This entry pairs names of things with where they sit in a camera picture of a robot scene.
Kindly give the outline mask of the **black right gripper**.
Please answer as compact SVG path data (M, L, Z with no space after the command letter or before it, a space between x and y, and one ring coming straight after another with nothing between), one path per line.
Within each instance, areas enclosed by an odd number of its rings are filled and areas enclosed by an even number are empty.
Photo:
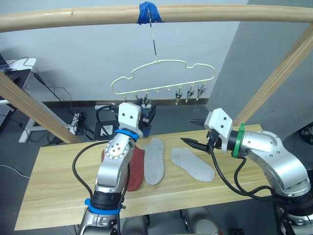
M191 119L189 123L204 127L205 119ZM214 149L221 149L222 140L219 137L219 133L212 129L207 133L207 144L199 143L197 140L190 138L180 138L184 143L189 145L190 147L211 154Z

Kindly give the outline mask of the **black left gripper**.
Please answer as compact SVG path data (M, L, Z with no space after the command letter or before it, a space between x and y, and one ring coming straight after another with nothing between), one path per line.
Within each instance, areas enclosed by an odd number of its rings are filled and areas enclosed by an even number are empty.
M143 102L142 98L138 98L136 100L136 104L138 106L141 106L142 102ZM152 123L152 121L155 117L155 114L156 114L156 107L157 107L157 103L153 102L151 105L151 108L149 110L148 115L146 115L145 110L141 110L141 115L140 115L140 120L139 120L139 129L140 130L145 130L150 126L149 124Z

